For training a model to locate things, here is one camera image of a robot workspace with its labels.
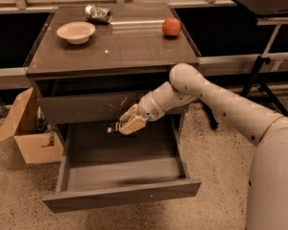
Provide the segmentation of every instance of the concrete floor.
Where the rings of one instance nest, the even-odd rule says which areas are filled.
[[[278,94],[288,108],[288,95]],[[184,160],[203,182],[196,197],[63,214],[41,202],[55,191],[60,164],[26,165],[10,138],[0,144],[0,229],[244,229],[254,146],[217,119],[211,130],[192,103],[183,125]]]

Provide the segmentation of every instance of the robotic arm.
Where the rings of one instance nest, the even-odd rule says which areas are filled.
[[[288,118],[206,80],[194,67],[178,64],[170,82],[145,95],[121,118],[130,134],[169,109],[202,100],[257,146],[252,161],[248,230],[288,230]]]

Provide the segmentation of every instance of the metal can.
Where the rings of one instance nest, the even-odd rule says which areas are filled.
[[[112,19],[112,12],[110,9],[99,8],[95,5],[87,5],[84,9],[84,14],[87,19],[100,23],[110,23]]]

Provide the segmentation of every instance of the closed drawer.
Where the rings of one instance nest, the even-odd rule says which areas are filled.
[[[37,99],[49,124],[71,124],[90,121],[119,120],[144,92],[117,92]],[[187,111],[188,105],[171,110],[171,114]]]
[[[105,122],[68,126],[57,191],[43,198],[55,213],[195,196],[172,116],[133,137],[107,136]]]

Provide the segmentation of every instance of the bowl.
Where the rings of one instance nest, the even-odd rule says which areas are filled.
[[[94,34],[95,27],[87,22],[72,22],[58,28],[57,35],[72,44],[83,44]]]

